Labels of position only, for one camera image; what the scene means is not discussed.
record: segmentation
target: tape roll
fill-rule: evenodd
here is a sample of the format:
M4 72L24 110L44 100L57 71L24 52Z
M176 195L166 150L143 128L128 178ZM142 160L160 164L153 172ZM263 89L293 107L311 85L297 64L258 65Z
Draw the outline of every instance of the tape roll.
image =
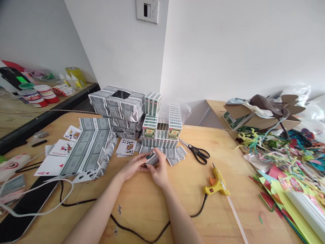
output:
M82 86L86 84L86 79L78 67L66 67L65 70L70 76L72 73L81 82Z

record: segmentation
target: scissors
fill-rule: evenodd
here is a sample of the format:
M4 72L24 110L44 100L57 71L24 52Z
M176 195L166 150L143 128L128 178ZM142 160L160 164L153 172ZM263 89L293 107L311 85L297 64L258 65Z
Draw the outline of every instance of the scissors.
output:
M186 146L188 149L191 150L191 152L194 154L196 160L200 163L200 164L203 164L203 165L206 165L208 163L208 161L206 160L207 158L210 157L210 154L205 151L204 149L201 149L201 148L197 148L197 147L194 147L190 144L187 144L185 141L183 141L182 139L179 139L179 141L184 145Z

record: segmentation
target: black scissors handle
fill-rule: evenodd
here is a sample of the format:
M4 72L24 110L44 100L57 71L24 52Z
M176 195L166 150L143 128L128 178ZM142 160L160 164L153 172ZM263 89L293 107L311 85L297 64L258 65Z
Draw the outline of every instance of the black scissors handle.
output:
M188 147L192 151L192 153L194 154L196 160L200 164L206 165L208 163L208 161L206 159L210 157L210 154L206 150L201 149L201 148L194 147L192 145L189 145Z

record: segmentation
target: light switch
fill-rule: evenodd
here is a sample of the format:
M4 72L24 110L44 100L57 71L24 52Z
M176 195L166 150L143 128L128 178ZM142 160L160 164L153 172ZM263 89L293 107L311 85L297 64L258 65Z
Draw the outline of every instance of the light switch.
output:
M136 0L136 18L138 20L158 24L159 1Z

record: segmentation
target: white wall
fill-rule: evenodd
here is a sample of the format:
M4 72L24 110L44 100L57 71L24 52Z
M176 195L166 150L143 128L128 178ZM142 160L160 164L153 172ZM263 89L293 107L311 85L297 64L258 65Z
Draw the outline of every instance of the white wall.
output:
M100 87L160 90L168 0L159 24L136 20L135 0L65 0Z
M96 82L64 0L0 1L0 59L56 73L76 66Z
M205 99L269 95L305 82L325 92L325 1L177 0L169 2L161 78L163 96Z

